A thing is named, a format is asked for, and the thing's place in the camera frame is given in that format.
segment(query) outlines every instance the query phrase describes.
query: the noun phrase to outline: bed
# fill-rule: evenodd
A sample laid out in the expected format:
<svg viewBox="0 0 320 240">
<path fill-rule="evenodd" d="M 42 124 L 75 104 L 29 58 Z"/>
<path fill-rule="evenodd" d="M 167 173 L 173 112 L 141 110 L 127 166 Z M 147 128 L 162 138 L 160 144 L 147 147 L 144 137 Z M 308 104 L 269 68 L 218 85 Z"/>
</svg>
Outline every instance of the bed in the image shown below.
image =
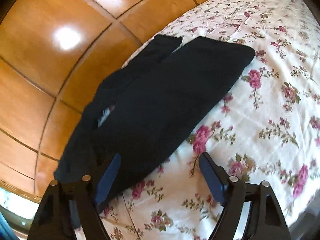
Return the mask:
<svg viewBox="0 0 320 240">
<path fill-rule="evenodd" d="M 202 151 L 245 182 L 269 181 L 290 226 L 320 188 L 320 27 L 307 6 L 302 0 L 209 0 L 159 33 L 183 37 L 183 44 L 197 36 L 244 44 L 256 54 L 170 158 L 100 214 L 110 237 L 207 239 L 222 207 L 199 170 Z M 81 228 L 76 235 L 85 238 Z"/>
</svg>

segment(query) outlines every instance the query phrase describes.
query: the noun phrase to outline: silver screw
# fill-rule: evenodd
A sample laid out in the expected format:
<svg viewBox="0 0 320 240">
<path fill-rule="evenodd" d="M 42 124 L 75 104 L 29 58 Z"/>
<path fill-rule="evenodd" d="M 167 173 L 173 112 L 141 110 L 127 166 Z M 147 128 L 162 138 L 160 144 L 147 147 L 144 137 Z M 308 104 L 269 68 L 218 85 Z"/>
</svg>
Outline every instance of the silver screw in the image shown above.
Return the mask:
<svg viewBox="0 0 320 240">
<path fill-rule="evenodd" d="M 83 181 L 89 181 L 91 179 L 91 176 L 90 175 L 84 175 L 83 177 L 82 177 L 82 180 Z"/>
<path fill-rule="evenodd" d="M 51 186 L 56 186 L 56 185 L 58 185 L 58 181 L 57 181 L 56 179 L 54 179 L 54 180 L 52 180 L 52 181 L 50 182 L 50 185 L 51 185 Z"/>
<path fill-rule="evenodd" d="M 267 181 L 262 181 L 261 184 L 264 186 L 264 187 L 269 187 L 270 186 L 270 183 L 267 182 Z"/>
<path fill-rule="evenodd" d="M 230 176 L 229 179 L 232 182 L 238 182 L 238 180 L 239 180 L 238 177 L 236 177 L 236 176 Z"/>
</svg>

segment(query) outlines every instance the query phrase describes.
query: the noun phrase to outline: black fabric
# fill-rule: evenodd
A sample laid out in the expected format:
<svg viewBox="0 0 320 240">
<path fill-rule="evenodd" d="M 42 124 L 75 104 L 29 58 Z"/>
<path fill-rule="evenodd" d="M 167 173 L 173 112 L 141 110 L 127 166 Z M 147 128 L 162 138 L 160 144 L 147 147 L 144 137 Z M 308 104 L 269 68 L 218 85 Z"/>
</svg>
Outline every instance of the black fabric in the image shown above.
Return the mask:
<svg viewBox="0 0 320 240">
<path fill-rule="evenodd" d="M 157 35 L 130 64 L 107 77 L 71 136 L 55 178 L 89 174 L 109 153 L 121 155 L 105 202 L 141 181 L 185 140 L 254 58 L 250 47 L 197 37 L 174 53 L 180 38 Z M 116 104 L 97 129 L 97 118 Z"/>
</svg>

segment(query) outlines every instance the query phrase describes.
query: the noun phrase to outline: tiled floor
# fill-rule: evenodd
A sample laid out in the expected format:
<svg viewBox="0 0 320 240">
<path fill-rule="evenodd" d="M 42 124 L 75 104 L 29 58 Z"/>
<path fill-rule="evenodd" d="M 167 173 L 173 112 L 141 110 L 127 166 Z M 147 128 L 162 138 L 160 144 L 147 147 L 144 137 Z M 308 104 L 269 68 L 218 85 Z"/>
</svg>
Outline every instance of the tiled floor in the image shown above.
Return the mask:
<svg viewBox="0 0 320 240">
<path fill-rule="evenodd" d="M 99 83 L 206 0 L 17 0 L 0 24 L 0 187 L 41 197 Z"/>
</svg>

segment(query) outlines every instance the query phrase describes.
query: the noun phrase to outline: mattress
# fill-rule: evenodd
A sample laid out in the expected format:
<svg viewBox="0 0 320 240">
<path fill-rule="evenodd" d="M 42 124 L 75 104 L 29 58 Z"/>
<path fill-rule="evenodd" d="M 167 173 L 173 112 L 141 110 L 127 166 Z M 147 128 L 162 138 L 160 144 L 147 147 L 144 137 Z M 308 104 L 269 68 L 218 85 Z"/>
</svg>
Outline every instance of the mattress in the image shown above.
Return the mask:
<svg viewBox="0 0 320 240">
<path fill-rule="evenodd" d="M 222 207 L 199 170 L 204 151 L 244 182 L 267 180 L 290 226 L 320 188 L 320 27 L 305 3 L 209 0 L 159 33 L 182 44 L 197 36 L 244 44 L 256 54 L 170 158 L 100 214 L 111 239 L 207 239 Z M 84 239 L 81 228 L 76 234 Z"/>
</svg>

